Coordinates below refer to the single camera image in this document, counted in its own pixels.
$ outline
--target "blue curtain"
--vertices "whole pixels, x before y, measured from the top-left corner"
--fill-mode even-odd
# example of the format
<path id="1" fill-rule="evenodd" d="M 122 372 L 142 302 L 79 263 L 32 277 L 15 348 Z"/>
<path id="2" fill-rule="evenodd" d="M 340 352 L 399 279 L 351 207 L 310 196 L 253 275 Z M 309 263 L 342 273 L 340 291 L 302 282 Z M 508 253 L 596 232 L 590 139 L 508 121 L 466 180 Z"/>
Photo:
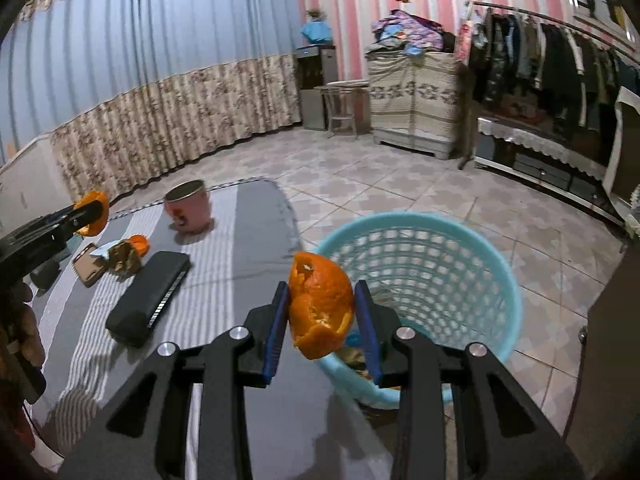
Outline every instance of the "blue curtain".
<path id="1" fill-rule="evenodd" d="M 0 45 L 0 163 L 148 82 L 292 54 L 299 30 L 298 0 L 54 0 Z"/>

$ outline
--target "silver bolt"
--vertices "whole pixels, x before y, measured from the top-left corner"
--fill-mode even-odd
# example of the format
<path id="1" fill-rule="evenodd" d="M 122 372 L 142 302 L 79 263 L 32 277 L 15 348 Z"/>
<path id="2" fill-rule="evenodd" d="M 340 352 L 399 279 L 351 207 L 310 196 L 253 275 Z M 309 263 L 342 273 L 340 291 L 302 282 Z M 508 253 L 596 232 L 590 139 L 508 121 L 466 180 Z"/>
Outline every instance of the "silver bolt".
<path id="1" fill-rule="evenodd" d="M 231 339 L 240 341 L 249 335 L 249 329 L 244 326 L 235 326 L 229 330 L 229 335 L 231 336 Z"/>
<path id="2" fill-rule="evenodd" d="M 415 337 L 415 330 L 410 326 L 401 326 L 396 330 L 396 335 L 399 339 L 413 339 Z"/>
<path id="3" fill-rule="evenodd" d="M 472 343 L 469 345 L 469 353 L 474 357 L 483 357 L 486 355 L 486 346 L 482 343 Z"/>
<path id="4" fill-rule="evenodd" d="M 158 347 L 158 353 L 162 357 L 169 357 L 176 351 L 176 349 L 177 346 L 173 343 L 160 343 L 160 346 Z"/>

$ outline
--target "black case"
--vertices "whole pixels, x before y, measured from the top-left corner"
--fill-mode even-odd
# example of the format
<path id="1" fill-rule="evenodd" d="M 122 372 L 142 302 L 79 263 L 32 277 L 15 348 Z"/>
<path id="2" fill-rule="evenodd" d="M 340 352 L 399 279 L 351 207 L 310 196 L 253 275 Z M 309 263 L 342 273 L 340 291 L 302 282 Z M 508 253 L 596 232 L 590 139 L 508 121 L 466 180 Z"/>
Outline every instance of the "black case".
<path id="1" fill-rule="evenodd" d="M 187 254 L 154 254 L 110 312 L 106 328 L 111 336 L 126 345 L 141 347 L 190 268 Z"/>

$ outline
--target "basket rim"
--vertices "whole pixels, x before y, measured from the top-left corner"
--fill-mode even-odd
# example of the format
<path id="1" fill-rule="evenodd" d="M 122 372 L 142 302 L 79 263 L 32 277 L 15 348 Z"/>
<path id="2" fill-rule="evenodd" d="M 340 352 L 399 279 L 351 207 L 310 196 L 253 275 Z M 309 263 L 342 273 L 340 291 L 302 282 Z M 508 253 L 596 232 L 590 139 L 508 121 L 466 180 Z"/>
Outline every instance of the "basket rim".
<path id="1" fill-rule="evenodd" d="M 508 357 L 513 352 L 517 341 L 520 338 L 520 330 L 522 328 L 522 298 L 520 296 L 520 286 L 511 272 L 511 267 L 505 260 L 504 256 L 494 246 L 486 240 L 483 236 L 479 235 L 472 229 L 466 227 L 464 224 L 450 220 L 443 215 L 437 213 L 418 213 L 413 211 L 391 211 L 370 215 L 364 218 L 357 218 L 354 221 L 339 227 L 327 238 L 325 238 L 314 250 L 315 254 L 330 257 L 334 252 L 333 247 L 341 245 L 344 238 L 355 237 L 361 235 L 362 232 L 371 231 L 373 229 L 379 230 L 382 222 L 395 223 L 393 227 L 388 229 L 416 229 L 420 224 L 428 222 L 432 225 L 432 228 L 442 228 L 444 232 L 458 232 L 462 235 L 462 238 L 470 238 L 473 243 L 480 245 L 486 252 L 493 256 L 492 258 L 492 272 L 494 274 L 501 274 L 503 280 L 501 283 L 508 284 L 507 290 L 504 291 L 506 301 L 510 306 L 510 322 L 508 323 L 508 329 L 506 335 L 499 348 L 493 348 L 494 355 L 501 363 L 505 363 Z M 366 403 L 366 399 L 376 399 L 389 405 L 397 405 L 400 401 L 400 392 L 398 390 L 379 388 L 374 383 L 367 381 L 365 378 L 360 377 L 357 373 L 351 370 L 344 362 L 342 362 L 334 353 L 331 353 L 318 360 L 318 365 L 324 369 L 330 376 L 339 374 L 343 379 L 350 381 L 358 390 L 359 396 L 364 396 L 362 399 Z M 449 390 L 443 391 L 444 403 L 451 401 L 451 392 Z"/>

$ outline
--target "curtain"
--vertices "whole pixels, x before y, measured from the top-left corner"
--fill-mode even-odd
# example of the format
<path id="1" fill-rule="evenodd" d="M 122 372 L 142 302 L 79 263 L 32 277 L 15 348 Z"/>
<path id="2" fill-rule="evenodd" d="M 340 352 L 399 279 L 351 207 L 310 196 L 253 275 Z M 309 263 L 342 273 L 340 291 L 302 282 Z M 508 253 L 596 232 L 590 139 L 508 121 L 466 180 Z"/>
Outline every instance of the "curtain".
<path id="1" fill-rule="evenodd" d="M 51 132 L 70 192 L 113 199 L 293 124 L 299 30 L 298 0 L 32 0 L 0 46 L 3 162 Z"/>

